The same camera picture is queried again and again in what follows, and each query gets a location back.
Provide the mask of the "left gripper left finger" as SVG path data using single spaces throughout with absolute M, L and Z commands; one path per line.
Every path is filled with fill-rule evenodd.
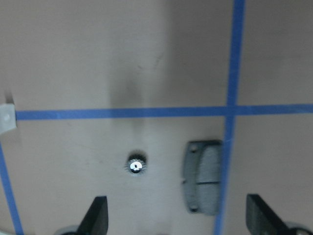
M 78 235 L 106 235 L 108 232 L 108 202 L 106 196 L 94 198 L 80 223 Z

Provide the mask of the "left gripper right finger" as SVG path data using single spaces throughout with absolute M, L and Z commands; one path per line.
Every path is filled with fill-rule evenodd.
M 251 235 L 283 235 L 289 230 L 258 194 L 246 196 L 246 226 Z

